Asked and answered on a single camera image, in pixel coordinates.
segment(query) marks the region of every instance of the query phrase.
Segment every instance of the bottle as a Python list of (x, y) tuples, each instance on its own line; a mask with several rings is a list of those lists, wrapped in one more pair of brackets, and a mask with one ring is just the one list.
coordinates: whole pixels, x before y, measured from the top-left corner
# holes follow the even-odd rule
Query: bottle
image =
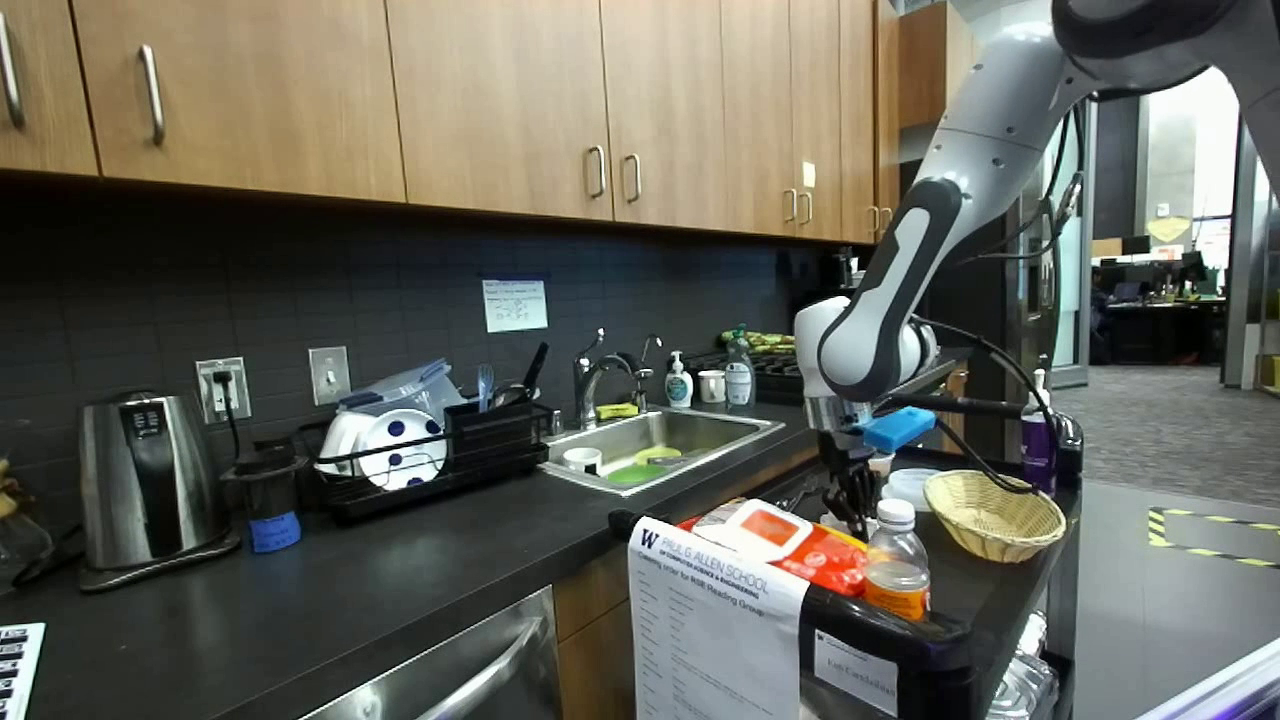
[(915, 508), (900, 498), (877, 506), (863, 602), (900, 622), (928, 617), (928, 552), (915, 536)]
[(688, 378), (680, 354), (674, 354), (674, 373), (668, 373), (665, 388), (668, 388), (668, 410), (693, 404), (693, 378)]
[(730, 341), (730, 366), (726, 366), (726, 404), (747, 410), (758, 400), (758, 369), (747, 355), (747, 337), (732, 333)]
[(987, 720), (1035, 720), (1047, 718), (1061, 699), (1061, 679), (1042, 657), (1044, 617), (1027, 617), (1027, 630), (1009, 661), (1009, 671), (991, 697)]
[[(1044, 388), (1044, 369), (1035, 369), (1035, 393), (1047, 404), (1047, 388)], [(1044, 410), (1035, 404), (1035, 395), (1027, 393), (1027, 410), (1020, 418), (1020, 435), (1025, 435), (1025, 475), (1033, 490), (1051, 493), (1051, 418), (1044, 418)]]

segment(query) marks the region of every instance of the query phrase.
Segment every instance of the black backsplash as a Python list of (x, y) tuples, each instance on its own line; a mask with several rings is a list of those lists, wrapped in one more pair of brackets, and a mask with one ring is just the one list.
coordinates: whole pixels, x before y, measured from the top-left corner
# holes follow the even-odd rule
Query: black backsplash
[(0, 185), (0, 451), (70, 526), (81, 404), (119, 388), (197, 395), (202, 355), (243, 355), (243, 435), (312, 421), (309, 349), (349, 345), (352, 386), (444, 355), (522, 381), (529, 354), (484, 341), (481, 266), (532, 255), (547, 273), (543, 395), (573, 410), (573, 355), (708, 349), (720, 327), (790, 327), (793, 267), (823, 250), (462, 214), (142, 185)]

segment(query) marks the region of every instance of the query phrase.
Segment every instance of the faucet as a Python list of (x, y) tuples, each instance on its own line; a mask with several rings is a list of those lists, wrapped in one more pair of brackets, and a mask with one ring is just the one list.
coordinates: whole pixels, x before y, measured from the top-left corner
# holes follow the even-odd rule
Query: faucet
[(659, 386), (659, 354), (665, 354), (665, 337), (649, 337), (637, 359), (637, 404), (649, 410), (651, 404), (651, 388)]
[(603, 355), (603, 327), (597, 327), (594, 345), (576, 354), (573, 359), (573, 395), (586, 395), (589, 373)]
[(579, 427), (597, 427), (597, 386), (603, 378), (603, 369), (619, 369), (637, 381), (637, 366), (619, 354), (603, 354), (589, 373), (586, 373), (586, 386), (579, 386), (579, 395), (576, 395), (576, 410), (579, 410)]

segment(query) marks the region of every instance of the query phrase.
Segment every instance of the wall outlet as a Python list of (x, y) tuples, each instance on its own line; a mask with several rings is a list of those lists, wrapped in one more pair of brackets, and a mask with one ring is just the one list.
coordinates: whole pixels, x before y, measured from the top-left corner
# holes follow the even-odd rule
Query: wall outlet
[(205, 424), (225, 424), (228, 412), (231, 412), (237, 421), (250, 421), (250, 418), (254, 418), (243, 355), (207, 355), (207, 359), (197, 359), (197, 386), (202, 386)]
[(352, 366), (349, 366), (349, 349), (331, 345), (331, 349), (309, 349), (309, 369), (312, 369), (312, 404), (339, 404), (346, 395), (352, 395)]

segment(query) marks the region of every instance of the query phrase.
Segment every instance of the cabinet handle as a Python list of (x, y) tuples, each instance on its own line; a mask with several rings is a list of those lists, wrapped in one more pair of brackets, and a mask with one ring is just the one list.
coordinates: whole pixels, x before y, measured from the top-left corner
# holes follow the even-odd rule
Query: cabinet handle
[(812, 222), (816, 222), (816, 199), (812, 199), (812, 198), (816, 198), (812, 189), (802, 192), (802, 199), (803, 199), (803, 205), (802, 205), (802, 225), (812, 225)]
[(641, 205), (646, 198), (646, 167), (641, 155), (624, 155), (624, 177), (634, 177), (634, 192), (624, 198), (627, 205)]
[(8, 19), (0, 12), (0, 74), (5, 74), (5, 104), (8, 104), (8, 121), (14, 130), (23, 130), (23, 92), (17, 89), (17, 68), (14, 68), (14, 47), (8, 47)]
[(607, 192), (607, 167), (603, 167), (603, 147), (589, 147), (589, 198), (601, 199)]
[(540, 633), (540, 622), (532, 622), (492, 666), (484, 666), (451, 697), (444, 697), (437, 710), (420, 712), (420, 720), (471, 718), (476, 704), (484, 704), (496, 690), (506, 690), (517, 676), (517, 666), (532, 650), (536, 633)]
[(146, 79), (150, 79), (153, 146), (165, 146), (165, 96), (161, 96), (161, 66), (153, 44), (138, 47), (138, 61), (146, 66)]
[(790, 225), (802, 225), (802, 189), (790, 189)]

